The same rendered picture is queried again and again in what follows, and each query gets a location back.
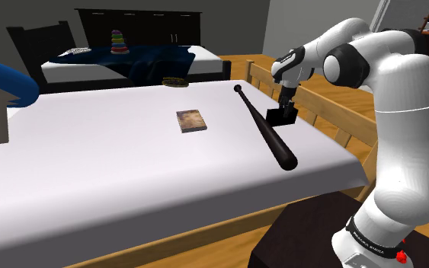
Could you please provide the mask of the dark robot stand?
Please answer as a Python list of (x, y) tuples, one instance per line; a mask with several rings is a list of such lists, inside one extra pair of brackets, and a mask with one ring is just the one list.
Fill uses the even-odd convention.
[[(333, 192), (289, 204), (251, 252), (248, 268), (342, 268), (332, 245), (361, 203)], [(414, 268), (429, 268), (429, 238), (412, 231), (399, 246)]]

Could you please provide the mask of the wooden bed with white mattress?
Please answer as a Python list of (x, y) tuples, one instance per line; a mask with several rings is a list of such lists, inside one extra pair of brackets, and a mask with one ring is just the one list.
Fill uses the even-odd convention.
[[(362, 186), (356, 157), (304, 120), (283, 170), (233, 81), (45, 94), (0, 145), (0, 268), (63, 268), (296, 199)], [(275, 102), (249, 83), (260, 111)], [(182, 133), (177, 111), (207, 129)]]

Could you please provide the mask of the small black box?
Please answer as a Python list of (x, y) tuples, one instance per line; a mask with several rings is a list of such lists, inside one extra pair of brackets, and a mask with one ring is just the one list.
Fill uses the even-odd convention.
[(272, 126), (285, 126), (296, 122), (298, 110), (294, 107), (287, 115), (284, 108), (268, 109), (266, 121)]

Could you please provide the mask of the black sideboard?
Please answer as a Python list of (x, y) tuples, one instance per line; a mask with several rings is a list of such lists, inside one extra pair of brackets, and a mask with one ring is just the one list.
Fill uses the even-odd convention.
[(89, 46), (111, 45), (118, 30), (130, 46), (200, 45), (200, 13), (79, 8)]

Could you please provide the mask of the brown book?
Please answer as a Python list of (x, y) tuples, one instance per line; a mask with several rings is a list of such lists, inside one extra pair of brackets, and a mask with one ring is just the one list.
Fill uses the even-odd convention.
[(206, 130), (207, 126), (199, 110), (183, 110), (176, 112), (182, 133)]

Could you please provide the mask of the blue rounded cushion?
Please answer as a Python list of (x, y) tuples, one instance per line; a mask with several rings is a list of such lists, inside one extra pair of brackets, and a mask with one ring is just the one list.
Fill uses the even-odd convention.
[(7, 107), (28, 107), (36, 102), (40, 95), (39, 86), (32, 78), (2, 64), (0, 89), (13, 96)]

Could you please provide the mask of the black baseball bat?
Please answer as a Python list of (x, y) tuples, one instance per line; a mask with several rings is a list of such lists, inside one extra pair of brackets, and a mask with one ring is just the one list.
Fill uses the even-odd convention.
[(277, 134), (273, 127), (266, 121), (258, 110), (251, 104), (249, 99), (242, 91), (241, 85), (235, 85), (233, 90), (239, 94), (240, 98), (248, 108), (258, 130), (260, 131), (264, 141), (271, 150), (274, 158), (282, 169), (291, 171), (298, 165), (298, 160), (287, 144)]

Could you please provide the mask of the dark olive round disc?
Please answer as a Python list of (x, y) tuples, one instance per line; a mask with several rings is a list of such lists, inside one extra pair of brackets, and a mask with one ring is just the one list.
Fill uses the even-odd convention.
[(189, 82), (185, 81), (183, 78), (164, 77), (162, 79), (162, 85), (173, 88), (186, 88), (189, 86)]

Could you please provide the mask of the black bed with blue blanket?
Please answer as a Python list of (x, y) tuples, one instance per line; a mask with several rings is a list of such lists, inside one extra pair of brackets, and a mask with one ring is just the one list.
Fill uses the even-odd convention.
[[(29, 30), (8, 27), (7, 32), (30, 77), (38, 83), (41, 94), (133, 86), (131, 80), (102, 65), (50, 62), (50, 57), (67, 55), (76, 48), (67, 21)], [(229, 60), (222, 60), (202, 46), (190, 46), (188, 51), (195, 54), (186, 77), (188, 82), (231, 78), (232, 63)]]

